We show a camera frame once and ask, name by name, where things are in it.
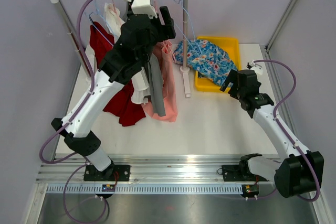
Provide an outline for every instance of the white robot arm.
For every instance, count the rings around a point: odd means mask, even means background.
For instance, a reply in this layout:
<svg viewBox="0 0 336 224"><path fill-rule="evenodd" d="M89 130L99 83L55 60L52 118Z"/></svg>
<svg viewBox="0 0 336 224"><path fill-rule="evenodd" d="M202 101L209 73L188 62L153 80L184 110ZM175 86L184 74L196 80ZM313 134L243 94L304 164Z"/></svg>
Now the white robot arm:
<svg viewBox="0 0 336 224"><path fill-rule="evenodd" d="M233 84L228 92L230 96L239 100L242 109L261 126L282 159L282 163L279 164L260 154L246 155L241 157L239 162L240 172L243 175L259 175L275 182L280 194L287 198L316 190L316 182L306 157L321 187L324 165L322 155L309 151L277 113L272 99L267 94L259 93L261 83L258 82L255 71L231 70L221 90L224 91L229 83ZM302 157L298 150L301 150L305 157Z"/></svg>
<svg viewBox="0 0 336 224"><path fill-rule="evenodd" d="M100 140L91 131L97 116L131 79L136 81L149 61L154 46L158 42L175 38L174 20L170 17L168 8L160 7L164 25L150 4L150 0L134 0L132 12L121 26L121 36L114 48L108 51L95 74L94 89L82 96L77 105L62 119L54 119L51 123L55 130L63 125L68 126L60 132L65 137L65 143L70 149L84 156L97 169L106 173L107 177L113 171L113 161L100 147ZM87 102L70 122L72 113L90 94Z"/></svg>

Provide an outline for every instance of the pink garment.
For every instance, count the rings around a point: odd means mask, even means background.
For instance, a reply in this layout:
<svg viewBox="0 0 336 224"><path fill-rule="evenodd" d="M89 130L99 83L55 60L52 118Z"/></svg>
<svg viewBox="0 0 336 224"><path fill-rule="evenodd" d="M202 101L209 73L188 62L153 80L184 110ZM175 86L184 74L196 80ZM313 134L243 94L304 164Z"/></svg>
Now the pink garment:
<svg viewBox="0 0 336 224"><path fill-rule="evenodd" d="M153 111L151 102L142 105L143 110L151 117L160 121L175 122L177 118L177 105L176 105L176 92L175 81L173 74L173 50L172 43L166 40L162 43L157 43L153 51L154 55L158 58L161 67L163 78L163 103L166 112L165 116L158 116Z"/></svg>

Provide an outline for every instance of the metal frame post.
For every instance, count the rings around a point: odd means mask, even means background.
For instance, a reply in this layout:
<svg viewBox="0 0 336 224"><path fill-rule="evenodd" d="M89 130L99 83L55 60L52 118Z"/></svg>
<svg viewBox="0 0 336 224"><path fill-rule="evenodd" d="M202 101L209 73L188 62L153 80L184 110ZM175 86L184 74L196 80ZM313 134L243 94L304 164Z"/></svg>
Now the metal frame post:
<svg viewBox="0 0 336 224"><path fill-rule="evenodd" d="M184 94L186 98L191 97L190 82L189 82L189 70L187 65L187 53L188 53L188 0L182 0L183 6L183 34L182 37L182 50L183 50L183 62L180 67L180 71L183 78Z"/></svg>
<svg viewBox="0 0 336 224"><path fill-rule="evenodd" d="M66 14L66 12L65 12L65 10L64 10L64 8L63 8L63 6L62 6L62 4L60 3L59 0L50 0L50 2L55 5L55 8L56 8L58 14L62 18L63 23L65 24L66 33L70 36L70 40L72 41L72 44L75 48L75 52L77 53L80 64L83 66L83 69L84 69L87 77L90 77L89 68L85 64L83 55L81 54L81 52L79 50L79 47L78 47L78 43L81 43L81 41L78 41L78 38L77 38L76 34L72 32L72 30L73 30L72 29L72 23L70 22L70 19L69 19L68 15Z"/></svg>

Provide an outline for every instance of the blue hanger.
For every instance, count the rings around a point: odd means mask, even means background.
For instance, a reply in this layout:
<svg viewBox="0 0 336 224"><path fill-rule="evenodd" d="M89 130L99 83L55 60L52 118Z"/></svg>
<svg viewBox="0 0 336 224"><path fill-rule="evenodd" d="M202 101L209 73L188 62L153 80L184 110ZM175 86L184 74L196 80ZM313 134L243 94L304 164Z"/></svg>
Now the blue hanger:
<svg viewBox="0 0 336 224"><path fill-rule="evenodd" d="M112 32L113 36L116 36L113 31L112 31L112 28L110 27L110 25L107 23L106 19L101 15L100 11L99 11L99 8L98 8L98 4L97 4L97 0L94 0L94 5L96 6L96 11L95 12L92 12L89 14L89 17L91 17L92 14L96 14L98 15L102 20L104 20L105 24L107 25L107 27L109 28L109 30Z"/></svg>
<svg viewBox="0 0 336 224"><path fill-rule="evenodd" d="M110 43L111 45L112 45L112 47L114 47L114 44L111 42L111 41L109 41L105 36L104 36L104 34L97 28L97 26L95 26L95 24L93 23L93 20L92 20L92 18L91 18L91 15L94 13L94 12L92 12L92 13L90 13L89 15L86 13L86 12L84 12L85 13L85 16L87 16L88 18L89 18L89 20L90 20L90 22L91 22L91 25L93 25L93 27L101 34L101 36L103 36L103 38L108 42L108 43Z"/></svg>

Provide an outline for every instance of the yellow plastic tray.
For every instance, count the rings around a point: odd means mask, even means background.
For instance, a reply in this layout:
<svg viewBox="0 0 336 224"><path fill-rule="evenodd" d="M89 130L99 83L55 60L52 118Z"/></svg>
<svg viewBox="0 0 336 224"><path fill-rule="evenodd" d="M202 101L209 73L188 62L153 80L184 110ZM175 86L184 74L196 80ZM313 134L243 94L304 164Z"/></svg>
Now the yellow plastic tray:
<svg viewBox="0 0 336 224"><path fill-rule="evenodd" d="M224 51L228 53L229 58L235 63L238 70L241 69L238 39L218 37L198 37L197 39L208 40L211 43L221 47ZM196 71L195 75L195 85L198 91L221 92L221 90L219 90L221 88L220 86L214 84L212 81L206 78L199 78L198 71Z"/></svg>

